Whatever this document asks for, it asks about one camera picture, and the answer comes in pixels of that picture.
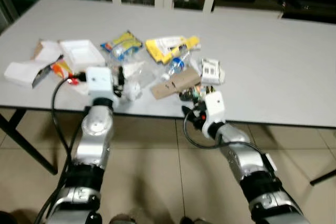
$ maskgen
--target tile floor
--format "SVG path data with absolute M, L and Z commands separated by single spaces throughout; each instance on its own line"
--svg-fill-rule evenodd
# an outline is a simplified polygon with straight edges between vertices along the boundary
M 9 118 L 13 112 L 1 109 Z M 66 136 L 80 120 L 62 114 Z M 116 116 L 112 154 L 102 186 L 103 223 L 129 213 L 142 223 L 178 223 L 186 214 L 213 224 L 253 223 L 248 205 L 219 151 L 190 146 L 181 120 Z M 237 124 L 268 151 L 287 191 L 312 224 L 336 224 L 336 178 L 311 187 L 309 180 L 336 168 L 336 131 Z M 47 112 L 27 112 L 17 129 L 48 160 L 62 167 L 61 148 Z M 192 135 L 202 140 L 197 132 Z M 53 191 L 50 175 L 0 131 L 0 210 L 31 223 Z

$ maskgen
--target table leg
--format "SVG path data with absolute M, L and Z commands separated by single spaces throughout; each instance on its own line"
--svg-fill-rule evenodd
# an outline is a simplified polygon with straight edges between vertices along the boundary
M 24 110 L 17 110 L 9 122 L 0 114 L 0 128 L 51 174 L 57 174 L 57 169 L 15 129 L 24 112 Z
M 329 173 L 327 173 L 327 174 L 324 174 L 324 175 L 321 176 L 321 177 L 318 177 L 318 178 L 312 180 L 312 181 L 310 182 L 310 184 L 311 184 L 312 186 L 314 186 L 314 185 L 316 185 L 316 184 L 318 184 L 318 183 L 320 183 L 320 182 L 322 182 L 322 181 L 325 181 L 326 179 L 331 178 L 331 177 L 333 177 L 333 176 L 336 176 L 336 169 L 333 170 L 333 171 L 331 171 L 331 172 L 329 172 Z

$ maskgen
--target plastic water bottle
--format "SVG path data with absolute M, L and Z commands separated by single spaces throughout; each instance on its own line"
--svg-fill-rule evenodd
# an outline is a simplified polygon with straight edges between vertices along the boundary
M 170 77 L 175 73 L 181 73 L 188 64 L 190 59 L 190 52 L 183 52 L 179 57 L 173 58 L 168 64 L 165 73 L 162 75 L 163 80 L 169 80 Z

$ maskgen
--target yellow package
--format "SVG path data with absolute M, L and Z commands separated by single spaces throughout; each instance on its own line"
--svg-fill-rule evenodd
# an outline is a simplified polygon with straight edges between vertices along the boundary
M 200 39 L 196 36 L 189 39 L 183 36 L 164 37 L 159 39 L 149 39 L 145 42 L 149 54 L 156 62 L 161 61 L 164 64 L 170 62 L 173 58 L 181 54 L 181 50 L 190 50 L 200 43 Z

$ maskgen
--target white table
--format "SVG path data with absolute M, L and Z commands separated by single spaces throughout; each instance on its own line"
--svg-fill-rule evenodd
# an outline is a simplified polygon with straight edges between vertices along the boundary
M 84 0 L 40 0 L 0 36 L 0 72 L 32 56 L 38 39 L 90 39 L 95 45 L 125 30 L 139 39 L 196 35 L 194 53 L 221 60 L 225 84 L 218 87 L 226 119 L 236 122 L 336 127 L 336 26 L 242 14 L 204 14 L 120 6 Z M 0 75 L 0 106 L 49 110 L 59 79 L 50 74 L 35 89 Z M 82 111 L 87 97 L 65 87 L 58 109 Z M 183 117 L 177 95 L 155 100 L 149 87 L 117 113 Z

